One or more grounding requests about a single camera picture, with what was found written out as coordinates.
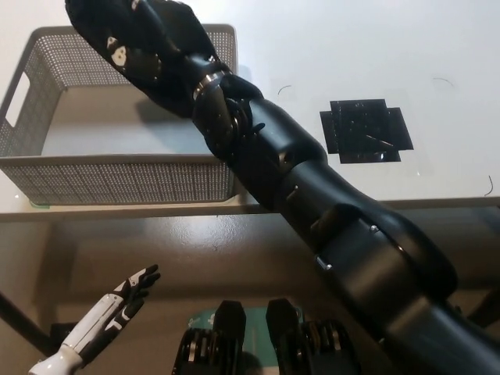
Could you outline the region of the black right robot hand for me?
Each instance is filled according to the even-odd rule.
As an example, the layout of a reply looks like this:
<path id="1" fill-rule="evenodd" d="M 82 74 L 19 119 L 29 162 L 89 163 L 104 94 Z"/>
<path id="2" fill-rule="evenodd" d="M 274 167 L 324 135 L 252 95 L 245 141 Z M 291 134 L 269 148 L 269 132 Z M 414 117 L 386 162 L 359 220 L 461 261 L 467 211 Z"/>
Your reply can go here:
<path id="1" fill-rule="evenodd" d="M 175 1 L 124 1 L 112 10 L 107 57 L 125 77 L 196 98 L 202 87 L 233 72 L 216 53 L 192 9 Z"/>

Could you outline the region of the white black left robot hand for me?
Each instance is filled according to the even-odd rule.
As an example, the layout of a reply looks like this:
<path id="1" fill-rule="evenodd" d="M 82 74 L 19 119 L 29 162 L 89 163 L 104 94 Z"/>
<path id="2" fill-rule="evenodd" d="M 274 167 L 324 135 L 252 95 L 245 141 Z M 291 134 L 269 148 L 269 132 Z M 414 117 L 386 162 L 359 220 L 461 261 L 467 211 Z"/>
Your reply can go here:
<path id="1" fill-rule="evenodd" d="M 148 289 L 159 278 L 157 265 L 128 277 L 92 307 L 62 345 L 75 351 L 82 366 L 93 362 L 142 308 L 149 295 Z"/>

